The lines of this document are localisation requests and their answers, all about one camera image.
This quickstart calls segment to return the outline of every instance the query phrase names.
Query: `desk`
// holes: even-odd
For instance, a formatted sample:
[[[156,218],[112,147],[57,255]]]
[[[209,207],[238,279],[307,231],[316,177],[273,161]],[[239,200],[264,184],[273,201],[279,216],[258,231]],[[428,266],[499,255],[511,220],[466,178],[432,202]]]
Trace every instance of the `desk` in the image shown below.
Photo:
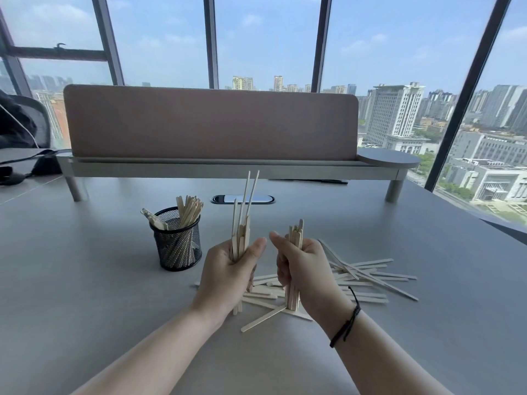
[[[0,162],[4,160],[27,158],[29,156],[35,155],[38,152],[39,150],[36,148],[3,148],[0,149]],[[35,162],[36,159],[30,159],[23,160],[22,162],[7,164],[6,166],[12,166],[15,172],[26,174],[31,172]],[[24,180],[20,184],[13,186],[0,186],[0,204],[3,204],[10,199],[19,197],[22,194],[43,186],[44,184],[49,183],[58,177],[58,175],[31,177],[30,179]]]
[[[203,260],[159,267],[140,215],[177,195],[210,199],[243,189],[230,179],[87,179],[73,203],[63,178],[0,205],[0,393],[67,394],[188,305]],[[524,394],[527,386],[527,247],[413,183],[397,205],[386,182],[347,186],[258,182],[276,204],[251,208],[251,233],[286,231],[299,218],[350,262],[393,258],[417,275],[364,309],[433,376],[459,394]],[[313,200],[326,198],[327,202]],[[206,204],[204,249],[231,230],[232,206]],[[257,274],[275,272],[269,245]],[[201,349],[174,394],[349,394],[353,384],[314,322],[244,305]]]

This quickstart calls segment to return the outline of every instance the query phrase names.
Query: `blue sky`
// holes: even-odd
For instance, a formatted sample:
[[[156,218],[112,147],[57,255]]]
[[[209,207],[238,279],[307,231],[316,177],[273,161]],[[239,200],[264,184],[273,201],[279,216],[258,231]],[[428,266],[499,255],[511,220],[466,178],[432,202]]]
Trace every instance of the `blue sky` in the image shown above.
[[[333,0],[323,88],[418,81],[458,93],[495,0]],[[207,87],[202,0],[108,0],[128,84]],[[216,0],[220,87],[311,83],[320,0]],[[0,0],[17,45],[101,49],[91,0]],[[513,0],[479,88],[527,85],[527,0]],[[109,83],[104,63],[23,60],[29,75]]]

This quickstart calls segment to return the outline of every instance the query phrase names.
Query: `window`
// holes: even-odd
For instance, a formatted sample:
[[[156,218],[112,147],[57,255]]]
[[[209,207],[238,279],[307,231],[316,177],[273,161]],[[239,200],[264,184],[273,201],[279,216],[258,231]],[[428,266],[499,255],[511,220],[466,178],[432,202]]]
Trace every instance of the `window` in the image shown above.
[[[51,124],[51,145],[69,148],[68,121],[62,90],[71,83],[111,85],[106,62],[21,59],[33,98],[47,110]]]
[[[434,192],[467,210],[527,224],[524,164],[527,136],[527,0],[512,0],[469,109]],[[461,160],[456,146],[467,139],[500,142],[486,159]],[[475,180],[463,183],[470,168]]]
[[[363,147],[413,137],[412,153],[422,163],[408,178],[419,185],[430,172],[494,3],[332,1],[321,91],[356,84],[359,122],[367,133]],[[379,99],[387,101],[384,106]]]
[[[102,50],[92,0],[1,0],[13,43]]]
[[[203,0],[108,0],[108,8],[127,85],[209,87]]]
[[[310,91],[320,0],[215,0],[215,12],[220,88]]]
[[[16,94],[13,83],[7,74],[3,58],[0,58],[0,90],[8,94]]]

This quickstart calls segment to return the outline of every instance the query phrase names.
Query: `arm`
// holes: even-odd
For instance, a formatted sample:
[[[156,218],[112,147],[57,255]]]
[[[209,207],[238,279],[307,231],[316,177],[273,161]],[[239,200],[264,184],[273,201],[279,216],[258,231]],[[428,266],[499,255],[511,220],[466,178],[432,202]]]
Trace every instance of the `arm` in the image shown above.
[[[201,346],[238,304],[265,247],[265,239],[257,239],[236,264],[229,259],[230,241],[211,248],[192,305],[72,395],[168,395]]]
[[[318,241],[304,239],[301,251],[274,232],[270,238],[278,249],[280,283],[294,282],[306,311],[327,337],[333,338],[352,316],[355,304],[333,279],[322,246]],[[335,349],[362,395],[452,395],[363,310],[355,318],[346,341],[341,337]]]

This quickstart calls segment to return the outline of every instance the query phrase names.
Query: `wire mesh cup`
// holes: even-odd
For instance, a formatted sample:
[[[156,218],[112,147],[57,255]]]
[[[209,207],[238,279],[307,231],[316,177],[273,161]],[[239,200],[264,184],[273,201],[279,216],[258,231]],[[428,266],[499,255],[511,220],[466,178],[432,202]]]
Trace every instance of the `wire mesh cup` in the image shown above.
[[[181,222],[177,206],[163,209],[155,215],[170,227],[179,227]],[[175,230],[160,230],[150,224],[158,248],[159,263],[163,269],[178,272],[199,262],[202,255],[198,227],[200,219],[201,216],[194,224]]]

